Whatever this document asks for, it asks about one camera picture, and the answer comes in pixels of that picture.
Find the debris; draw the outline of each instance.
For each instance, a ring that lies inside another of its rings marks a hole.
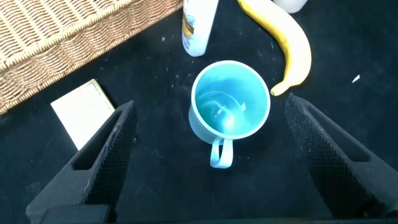
[[[354,83],[354,82],[356,82],[357,80],[359,80],[359,78],[361,78],[361,74],[358,74],[358,75],[354,78],[354,80],[353,80],[352,83]]]

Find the bottle label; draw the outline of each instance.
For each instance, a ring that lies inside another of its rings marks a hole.
[[[186,6],[188,4],[188,0],[185,0],[184,5]],[[195,23],[195,18],[193,15],[190,15],[189,12],[187,12],[188,9],[187,7],[184,7],[184,12],[182,15],[182,33],[183,33],[183,44],[184,46],[189,49],[191,44],[190,42],[193,40],[193,34],[195,32],[195,28],[193,28],[193,25]]]

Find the white object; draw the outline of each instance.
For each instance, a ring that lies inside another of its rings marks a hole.
[[[299,12],[307,0],[274,0],[274,3],[288,13]]]
[[[78,150],[114,111],[95,80],[55,100],[51,106]]]
[[[359,80],[359,78],[361,78],[361,74],[358,74],[355,78],[354,78],[354,80],[353,80],[353,82],[352,83],[354,83],[354,82],[356,82],[356,81],[358,81]]]
[[[184,0],[182,45],[192,57],[206,52],[218,0]]]
[[[188,119],[192,131],[212,144],[210,166],[231,166],[233,140],[258,131],[270,107],[267,85],[251,67],[229,60],[203,69],[192,86]],[[220,145],[224,145],[221,156]]]

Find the white card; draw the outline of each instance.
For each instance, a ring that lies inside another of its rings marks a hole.
[[[75,146],[80,150],[114,111],[98,83],[92,79],[51,103]]]

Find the table surface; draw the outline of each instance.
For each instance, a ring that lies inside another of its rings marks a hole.
[[[288,90],[396,170],[397,9],[394,0],[309,1],[293,17],[310,42],[312,69]],[[115,107],[135,100],[138,108],[140,141],[119,220],[331,218],[287,126],[288,93],[271,98],[256,134],[235,141],[230,169],[209,166],[210,145],[188,123],[195,77],[213,62],[237,60],[272,87],[283,78],[285,59],[236,1],[220,1],[202,57],[184,51],[181,18],[179,10],[0,117],[0,220],[27,223],[25,207],[76,153],[50,103],[92,78]]]

